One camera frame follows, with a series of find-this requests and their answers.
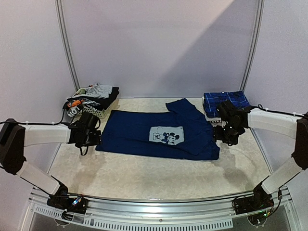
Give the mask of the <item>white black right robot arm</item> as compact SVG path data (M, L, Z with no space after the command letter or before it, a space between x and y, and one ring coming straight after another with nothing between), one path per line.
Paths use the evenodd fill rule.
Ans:
M281 133L283 124L298 117L262 111L248 113L249 129L228 146L217 142L219 159L214 165L224 170L224 178L234 184L238 192L253 190L262 180L276 172L294 151L295 134Z

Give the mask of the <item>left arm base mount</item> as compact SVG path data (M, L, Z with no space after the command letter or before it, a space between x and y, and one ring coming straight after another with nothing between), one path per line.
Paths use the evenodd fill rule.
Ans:
M47 205L67 212L86 214L89 200L81 194L71 194L68 188L60 181L60 187L55 194L50 194Z

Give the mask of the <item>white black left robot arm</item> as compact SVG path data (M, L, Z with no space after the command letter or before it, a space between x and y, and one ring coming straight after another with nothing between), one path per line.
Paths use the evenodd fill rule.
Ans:
M61 208L71 205L71 197L61 191L60 182L29 163L24 149L29 146L67 143L78 149L95 146L101 142L101 131L96 126L97 119L78 120L70 123L22 123L14 119L1 122L0 165L9 174L18 176L53 195L53 201Z

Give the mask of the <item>blue plaid flannel shirt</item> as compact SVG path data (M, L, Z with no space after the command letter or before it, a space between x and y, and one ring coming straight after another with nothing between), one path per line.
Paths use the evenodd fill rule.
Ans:
M243 91L207 92L203 94L203 107L207 118L220 118L218 108L221 105L231 105L236 109L250 106Z

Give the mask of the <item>solid blue garment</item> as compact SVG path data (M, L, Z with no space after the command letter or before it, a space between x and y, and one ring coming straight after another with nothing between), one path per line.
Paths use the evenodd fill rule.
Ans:
M218 160L213 126L187 99L166 103L167 112L112 110L96 151L193 161Z

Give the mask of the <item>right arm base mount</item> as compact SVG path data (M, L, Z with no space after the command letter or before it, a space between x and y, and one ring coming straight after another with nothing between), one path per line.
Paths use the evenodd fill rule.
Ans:
M278 188L278 205L274 208L274 200L271 193L267 193L263 188L263 181L253 189L253 195L237 196L233 199L231 206L235 213L243 214L270 207L270 211L266 212L264 217L269 217L279 208L282 200L282 185Z

